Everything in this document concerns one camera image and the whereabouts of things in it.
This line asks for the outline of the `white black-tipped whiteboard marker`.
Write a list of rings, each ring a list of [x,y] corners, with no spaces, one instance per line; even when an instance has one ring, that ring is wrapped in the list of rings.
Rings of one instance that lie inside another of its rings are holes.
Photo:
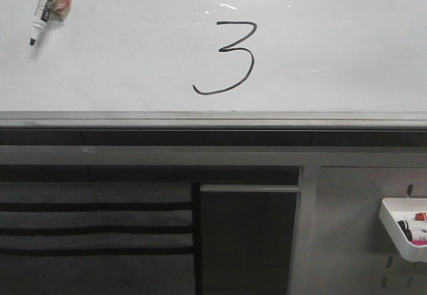
[[[30,46],[34,46],[45,29],[54,0],[39,0],[31,23]]]

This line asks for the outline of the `white glossy whiteboard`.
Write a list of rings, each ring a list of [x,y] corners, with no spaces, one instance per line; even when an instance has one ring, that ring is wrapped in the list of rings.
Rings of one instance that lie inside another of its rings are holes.
[[[1,0],[3,127],[425,129],[426,0]]]

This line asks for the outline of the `grey perforated pegboard panel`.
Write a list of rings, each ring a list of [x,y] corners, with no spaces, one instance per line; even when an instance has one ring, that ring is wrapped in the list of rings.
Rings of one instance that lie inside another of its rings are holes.
[[[426,197],[424,168],[323,168],[309,294],[425,294],[426,265],[404,260],[378,214],[385,197]]]

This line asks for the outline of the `grey fabric pocket organizer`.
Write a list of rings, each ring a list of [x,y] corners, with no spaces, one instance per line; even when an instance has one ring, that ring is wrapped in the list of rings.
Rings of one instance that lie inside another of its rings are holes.
[[[2,183],[2,294],[200,294],[191,184]]]

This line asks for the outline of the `white plastic marker tray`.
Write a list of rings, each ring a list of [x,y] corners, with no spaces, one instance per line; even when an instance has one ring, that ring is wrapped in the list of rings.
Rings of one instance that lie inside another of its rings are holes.
[[[402,230],[400,220],[415,220],[415,214],[426,212],[426,198],[384,198],[379,218],[403,259],[426,262],[426,246],[415,246],[411,241],[426,241],[426,232]]]

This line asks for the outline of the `red magnet in clear tape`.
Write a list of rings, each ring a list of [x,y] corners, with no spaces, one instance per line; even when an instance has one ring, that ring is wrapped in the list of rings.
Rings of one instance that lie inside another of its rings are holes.
[[[50,20],[64,21],[71,10],[72,0],[54,0]]]

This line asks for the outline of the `black capped white marker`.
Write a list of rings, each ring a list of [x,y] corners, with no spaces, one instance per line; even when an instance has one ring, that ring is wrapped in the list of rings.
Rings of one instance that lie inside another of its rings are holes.
[[[402,230],[410,230],[410,231],[427,231],[427,223],[426,221],[420,220],[400,220],[398,221],[398,225]]]

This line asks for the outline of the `pink marker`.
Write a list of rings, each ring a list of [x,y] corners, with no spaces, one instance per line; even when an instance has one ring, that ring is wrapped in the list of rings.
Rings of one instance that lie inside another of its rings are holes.
[[[427,241],[411,241],[411,243],[415,246],[426,246]]]

